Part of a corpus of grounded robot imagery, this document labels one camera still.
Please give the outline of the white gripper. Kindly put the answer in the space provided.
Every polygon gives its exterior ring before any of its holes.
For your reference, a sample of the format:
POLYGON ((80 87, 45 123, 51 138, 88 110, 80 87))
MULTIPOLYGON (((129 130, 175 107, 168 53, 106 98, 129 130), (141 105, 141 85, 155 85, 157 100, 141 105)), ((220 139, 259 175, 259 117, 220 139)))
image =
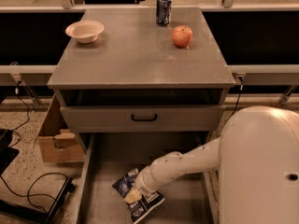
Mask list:
POLYGON ((154 179, 150 168, 147 166, 137 175, 135 188, 130 189, 124 200, 129 204, 137 202, 142 199, 142 194, 149 196, 159 187, 160 184, 154 179))

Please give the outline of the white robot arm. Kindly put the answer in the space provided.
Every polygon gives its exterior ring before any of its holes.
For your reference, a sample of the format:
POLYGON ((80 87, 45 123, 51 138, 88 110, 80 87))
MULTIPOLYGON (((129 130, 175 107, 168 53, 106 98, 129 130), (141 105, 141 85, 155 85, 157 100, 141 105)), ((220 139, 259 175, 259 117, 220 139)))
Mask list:
POLYGON ((219 174, 220 224, 299 224, 299 114, 269 106, 242 109, 219 138, 145 167, 125 201, 209 170, 219 174))

